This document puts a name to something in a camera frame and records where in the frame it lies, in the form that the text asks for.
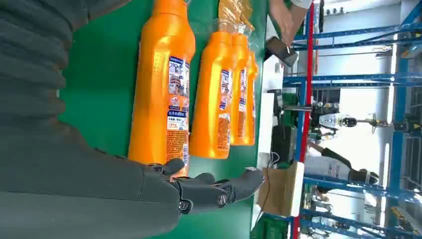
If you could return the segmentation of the person's left hand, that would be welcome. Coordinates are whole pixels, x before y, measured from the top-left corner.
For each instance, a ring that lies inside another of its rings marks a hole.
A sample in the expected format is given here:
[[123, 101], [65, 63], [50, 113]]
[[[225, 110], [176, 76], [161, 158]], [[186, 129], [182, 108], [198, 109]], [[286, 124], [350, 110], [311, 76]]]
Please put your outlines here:
[[292, 0], [288, 8], [283, 0], [270, 0], [270, 15], [281, 32], [281, 39], [291, 46], [295, 35], [303, 23], [312, 0]]

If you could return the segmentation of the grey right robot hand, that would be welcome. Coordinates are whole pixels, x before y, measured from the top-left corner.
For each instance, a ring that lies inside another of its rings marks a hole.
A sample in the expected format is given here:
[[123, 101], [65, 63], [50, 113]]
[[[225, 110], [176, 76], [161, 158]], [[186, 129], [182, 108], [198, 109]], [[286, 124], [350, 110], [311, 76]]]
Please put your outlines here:
[[232, 179], [171, 179], [180, 160], [146, 166], [89, 147], [72, 128], [0, 129], [3, 239], [142, 239], [172, 231], [184, 214], [249, 198], [261, 170]]

